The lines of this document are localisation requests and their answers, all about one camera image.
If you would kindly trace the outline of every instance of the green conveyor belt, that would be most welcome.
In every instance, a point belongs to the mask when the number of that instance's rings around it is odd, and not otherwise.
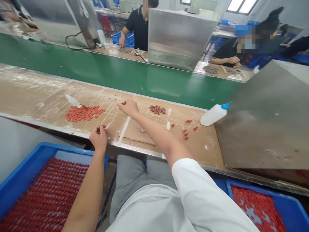
[[[0,34],[0,63],[210,109],[242,84]]]

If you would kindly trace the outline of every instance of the person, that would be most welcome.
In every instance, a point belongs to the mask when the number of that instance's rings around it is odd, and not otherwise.
[[[166,156],[141,160],[117,158],[116,189],[107,232],[237,231],[258,232],[249,217],[196,162],[182,142],[166,128],[139,113],[128,99],[118,104]],[[107,136],[102,126],[90,134],[93,160],[73,203],[63,232],[95,231],[99,218]]]
[[[303,36],[289,44],[289,46],[278,55],[286,59],[292,59],[297,53],[306,51],[308,48],[309,36]]]
[[[274,36],[285,36],[287,33],[287,30],[289,29],[289,25],[288,24],[284,24],[282,25],[279,29],[278,32],[276,34],[274,34]]]
[[[31,20],[26,9],[16,0],[0,1],[0,20],[21,22],[30,28],[38,29],[34,22]]]
[[[241,62],[250,53],[254,53],[255,49],[266,44],[267,40],[273,37],[279,25],[279,14],[283,10],[284,7],[273,10],[266,20],[255,25],[255,27],[242,25],[242,27],[247,27],[246,30],[251,30],[252,33],[241,35],[239,39],[235,37],[226,41],[211,57],[210,63],[239,68]]]
[[[148,51],[149,8],[156,8],[158,4],[159,0],[143,0],[143,5],[131,12],[126,26],[121,31],[120,47],[125,47],[126,36],[134,32],[134,48]]]

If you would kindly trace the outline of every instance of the face mask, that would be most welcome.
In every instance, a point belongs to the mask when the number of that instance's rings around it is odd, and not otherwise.
[[[252,43],[252,39],[245,39],[245,49],[255,48],[255,45]]]

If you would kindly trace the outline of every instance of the blue bottle cap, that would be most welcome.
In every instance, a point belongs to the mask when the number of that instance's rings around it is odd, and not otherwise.
[[[221,106],[221,108],[224,109],[224,110],[226,110],[232,102],[233,102],[233,101],[230,101],[229,103],[223,104],[223,105]]]

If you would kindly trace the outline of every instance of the white sleeve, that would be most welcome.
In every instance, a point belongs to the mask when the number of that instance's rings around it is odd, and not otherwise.
[[[172,175],[184,210],[196,231],[259,232],[242,209],[195,160],[176,161]]]

